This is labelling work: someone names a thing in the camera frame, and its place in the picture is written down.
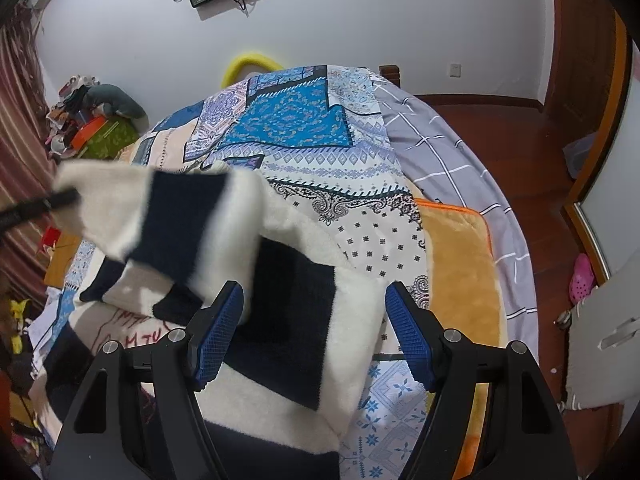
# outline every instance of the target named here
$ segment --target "yellow blanket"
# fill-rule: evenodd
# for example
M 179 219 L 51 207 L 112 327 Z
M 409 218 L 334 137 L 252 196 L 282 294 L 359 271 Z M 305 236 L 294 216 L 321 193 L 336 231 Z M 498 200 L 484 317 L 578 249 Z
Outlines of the yellow blanket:
M 426 239 L 429 309 L 444 328 L 457 328 L 475 343 L 505 346 L 506 318 L 484 218 L 471 209 L 429 202 L 417 187 L 409 185 Z M 476 386 L 454 478 L 468 475 L 473 468 L 487 393 L 486 384 Z

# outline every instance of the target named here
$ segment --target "pink sandal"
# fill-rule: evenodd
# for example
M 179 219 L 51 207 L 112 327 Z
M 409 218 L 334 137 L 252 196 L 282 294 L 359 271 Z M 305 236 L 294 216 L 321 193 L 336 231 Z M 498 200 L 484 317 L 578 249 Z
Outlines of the pink sandal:
M 591 269 L 589 257 L 584 254 L 578 254 L 574 264 L 574 275 L 571 277 L 569 284 L 569 298 L 576 305 L 586 298 L 595 286 L 595 275 Z

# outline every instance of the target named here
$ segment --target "electrical socket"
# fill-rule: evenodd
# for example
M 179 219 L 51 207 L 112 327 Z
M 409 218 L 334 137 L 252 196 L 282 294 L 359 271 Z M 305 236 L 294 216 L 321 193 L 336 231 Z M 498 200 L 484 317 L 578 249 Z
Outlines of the electrical socket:
M 462 76 L 462 65 L 460 63 L 451 63 L 449 66 L 449 77 Z

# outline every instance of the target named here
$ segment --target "pink curtain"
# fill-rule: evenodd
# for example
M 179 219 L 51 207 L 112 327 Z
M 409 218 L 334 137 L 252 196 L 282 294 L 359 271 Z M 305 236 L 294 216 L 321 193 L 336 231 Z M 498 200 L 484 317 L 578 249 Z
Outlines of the pink curtain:
M 43 147 L 47 105 L 32 18 L 20 3 L 0 28 L 0 208 L 45 194 L 54 174 Z M 47 264 L 36 250 L 47 225 L 49 219 L 28 222 L 5 234 L 0 246 L 0 269 L 13 295 L 40 306 Z

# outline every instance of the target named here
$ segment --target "yellow tube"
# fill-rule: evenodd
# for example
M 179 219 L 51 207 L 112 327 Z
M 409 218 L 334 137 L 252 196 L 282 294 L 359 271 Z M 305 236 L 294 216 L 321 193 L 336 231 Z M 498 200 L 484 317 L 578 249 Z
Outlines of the yellow tube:
M 240 73 L 242 68 L 247 65 L 260 66 L 263 69 L 268 70 L 269 72 L 276 72 L 277 70 L 282 70 L 284 68 L 279 63 L 276 63 L 273 59 L 263 56 L 262 54 L 258 54 L 257 52 L 241 54 L 240 56 L 234 58 L 229 67 L 226 69 L 225 75 L 222 78 L 222 88 L 226 88 L 235 83 L 238 74 Z

